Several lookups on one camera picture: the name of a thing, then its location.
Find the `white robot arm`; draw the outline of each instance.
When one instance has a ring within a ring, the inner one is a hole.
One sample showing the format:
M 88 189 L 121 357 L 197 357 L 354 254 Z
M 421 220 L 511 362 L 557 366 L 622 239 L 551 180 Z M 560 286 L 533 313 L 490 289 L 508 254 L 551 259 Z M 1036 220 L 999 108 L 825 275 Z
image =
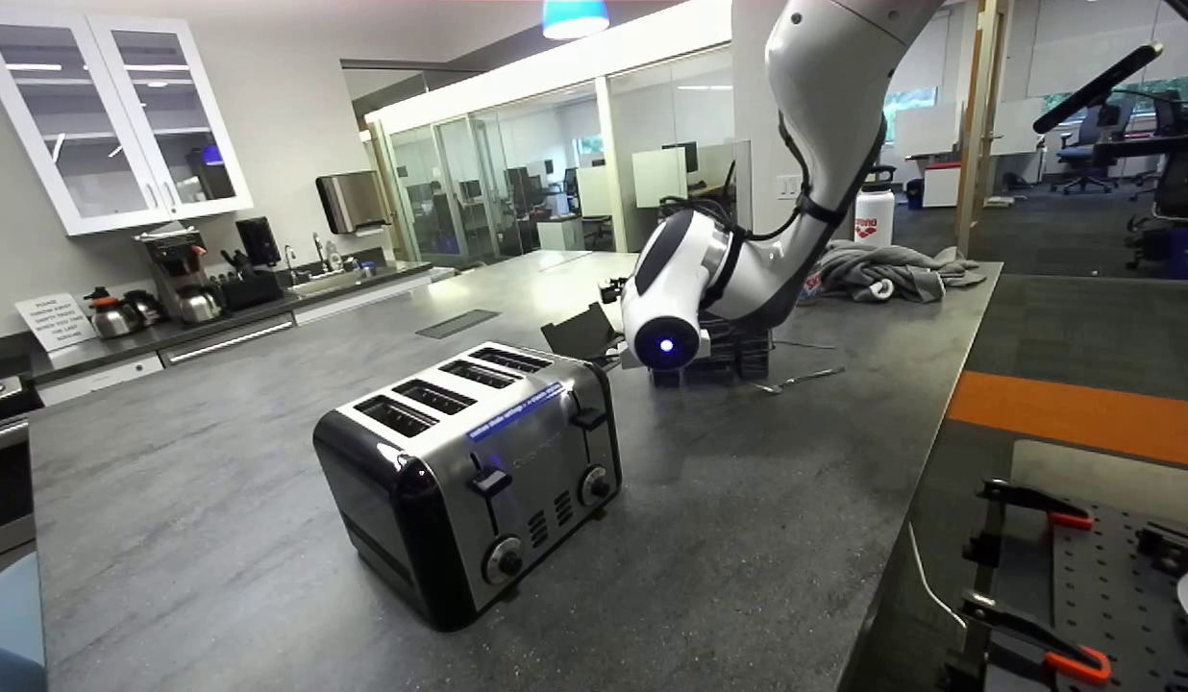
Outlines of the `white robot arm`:
M 680 369 L 706 353 L 699 313 L 750 328 L 788 319 L 881 152 L 888 80 L 938 8 L 941 0 L 788 0 L 765 70 L 784 146 L 803 173 L 795 211 L 776 235 L 703 211 L 668 217 L 622 286 L 627 362 Z

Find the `toaster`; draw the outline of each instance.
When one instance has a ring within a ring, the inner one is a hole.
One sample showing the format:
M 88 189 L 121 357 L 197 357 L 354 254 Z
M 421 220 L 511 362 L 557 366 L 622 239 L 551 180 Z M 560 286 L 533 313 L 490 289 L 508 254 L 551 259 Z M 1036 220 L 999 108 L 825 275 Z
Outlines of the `toaster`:
M 315 422 L 360 562 L 433 626 L 471 623 L 617 494 L 604 369 L 484 341 Z

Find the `countertop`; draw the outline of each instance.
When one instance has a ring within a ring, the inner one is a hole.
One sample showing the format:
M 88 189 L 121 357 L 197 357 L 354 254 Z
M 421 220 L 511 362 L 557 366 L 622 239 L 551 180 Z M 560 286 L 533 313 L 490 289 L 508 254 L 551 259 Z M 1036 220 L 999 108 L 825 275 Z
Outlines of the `countertop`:
M 42 349 L 34 349 L 28 380 L 30 386 L 47 386 L 47 380 L 58 380 L 58 376 L 99 369 L 108 362 L 121 362 L 121 357 L 137 357 L 137 353 L 153 353 L 153 349 L 216 339 L 224 331 L 238 331 L 238 328 L 260 325 L 260 319 L 292 316 L 303 305 L 324 305 L 324 299 L 334 299 L 334 298 L 349 298 L 349 294 L 365 294 L 365 289 L 378 289 L 378 286 L 407 282 L 407 278 L 426 275 L 426 269 L 431 264 L 397 264 L 393 275 L 378 275 L 378 278 L 342 278 L 342 275 L 315 278 L 310 286 L 289 289 L 279 299 L 252 305 L 252 307 L 217 316 L 212 325 L 190 325 L 190 328 L 158 325 L 148 331 L 121 335 L 121 339 L 112 339 L 112 341 L 84 341 L 84 348 L 53 357 L 53 362 Z
M 622 496 L 471 626 L 354 553 L 315 418 L 595 299 L 622 254 L 527 254 L 30 418 L 48 687 L 835 687 L 995 286 L 806 299 L 772 380 L 615 369 Z M 498 313 L 451 339 L 417 328 Z

